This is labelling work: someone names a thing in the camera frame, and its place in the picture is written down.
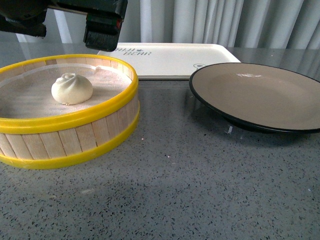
speckled countertop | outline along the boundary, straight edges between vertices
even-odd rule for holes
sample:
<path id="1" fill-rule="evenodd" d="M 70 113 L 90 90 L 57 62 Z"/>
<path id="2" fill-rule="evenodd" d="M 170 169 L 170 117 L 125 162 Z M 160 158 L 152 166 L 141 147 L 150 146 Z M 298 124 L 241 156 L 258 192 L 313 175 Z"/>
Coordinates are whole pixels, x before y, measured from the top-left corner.
<path id="1" fill-rule="evenodd" d="M 320 80 L 320 51 L 229 49 Z M 0 67 L 82 44 L 0 43 Z M 140 120 L 109 153 L 54 170 L 0 163 L 1 239 L 317 240 L 320 134 L 233 126 L 188 81 L 140 81 Z"/>

wooden steamer basket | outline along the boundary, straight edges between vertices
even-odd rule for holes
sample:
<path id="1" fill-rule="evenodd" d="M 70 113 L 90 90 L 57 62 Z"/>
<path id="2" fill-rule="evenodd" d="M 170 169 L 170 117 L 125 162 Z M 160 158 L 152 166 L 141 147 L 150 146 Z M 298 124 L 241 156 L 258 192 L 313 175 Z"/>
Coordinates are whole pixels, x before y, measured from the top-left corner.
<path id="1" fill-rule="evenodd" d="M 0 68 L 0 84 L 25 72 L 59 64 L 111 67 L 128 76 L 131 83 L 107 101 L 67 114 L 36 118 L 0 115 L 2 162 L 26 169 L 80 164 L 115 148 L 136 128 L 140 111 L 138 77 L 131 65 L 116 58 L 70 54 L 27 60 Z"/>

yellow plastic band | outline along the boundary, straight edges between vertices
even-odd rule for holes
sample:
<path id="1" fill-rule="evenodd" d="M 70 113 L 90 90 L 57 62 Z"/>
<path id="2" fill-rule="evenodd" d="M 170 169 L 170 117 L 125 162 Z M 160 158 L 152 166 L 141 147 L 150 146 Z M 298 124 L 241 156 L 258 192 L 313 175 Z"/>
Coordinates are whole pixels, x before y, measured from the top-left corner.
<path id="1" fill-rule="evenodd" d="M 68 54 L 68 55 L 57 55 L 47 56 L 27 61 L 18 62 L 9 66 L 0 68 L 0 73 L 12 70 L 17 67 L 24 65 L 33 64 L 37 62 L 43 62 L 55 59 L 67 59 L 67 58 L 95 58 L 105 59 L 114 62 L 118 62 L 130 69 L 133 72 L 132 83 L 121 93 L 109 99 L 108 101 L 102 102 L 95 106 L 83 109 L 80 111 L 58 115 L 50 117 L 39 117 L 39 118 L 0 118 L 0 133 L 3 134 L 40 134 L 54 131 L 60 131 L 70 128 L 75 128 L 81 125 L 94 122 L 105 116 L 108 116 L 115 111 L 122 108 L 131 99 L 134 98 L 138 91 L 138 76 L 134 68 L 125 61 L 117 58 L 94 55 L 94 54 Z"/>
<path id="2" fill-rule="evenodd" d="M 38 170 L 45 170 L 45 169 L 58 169 L 69 167 L 77 164 L 84 163 L 86 161 L 95 159 L 110 150 L 114 149 L 122 142 L 124 142 L 130 134 L 135 130 L 139 122 L 139 112 L 140 112 L 140 105 L 138 107 L 138 113 L 135 116 L 133 122 L 119 135 L 111 139 L 110 141 L 92 148 L 90 150 L 77 153 L 70 156 L 64 157 L 57 157 L 52 159 L 40 159 L 40 160 L 33 160 L 33 159 L 18 159 L 8 156 L 0 155 L 0 160 L 8 165 L 17 167 L 17 168 L 24 168 L 24 169 L 38 169 Z"/>

plate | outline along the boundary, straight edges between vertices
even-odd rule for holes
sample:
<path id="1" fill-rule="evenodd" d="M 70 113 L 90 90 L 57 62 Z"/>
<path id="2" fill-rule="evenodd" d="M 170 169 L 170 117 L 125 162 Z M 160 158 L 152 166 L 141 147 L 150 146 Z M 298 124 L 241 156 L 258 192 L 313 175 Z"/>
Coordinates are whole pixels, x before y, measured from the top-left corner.
<path id="1" fill-rule="evenodd" d="M 249 130 L 320 132 L 320 82 L 289 70 L 220 63 L 195 71 L 193 94 L 231 123 Z"/>

steamed bun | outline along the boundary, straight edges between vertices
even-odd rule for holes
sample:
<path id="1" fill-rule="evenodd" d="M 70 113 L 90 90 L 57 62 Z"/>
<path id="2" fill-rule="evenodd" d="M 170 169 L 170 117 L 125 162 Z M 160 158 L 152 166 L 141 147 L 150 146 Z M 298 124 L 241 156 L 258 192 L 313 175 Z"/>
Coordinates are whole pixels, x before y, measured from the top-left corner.
<path id="1" fill-rule="evenodd" d="M 91 82 L 86 77 L 67 72 L 52 85 L 51 94 L 58 103 L 73 105 L 91 98 L 93 90 Z"/>

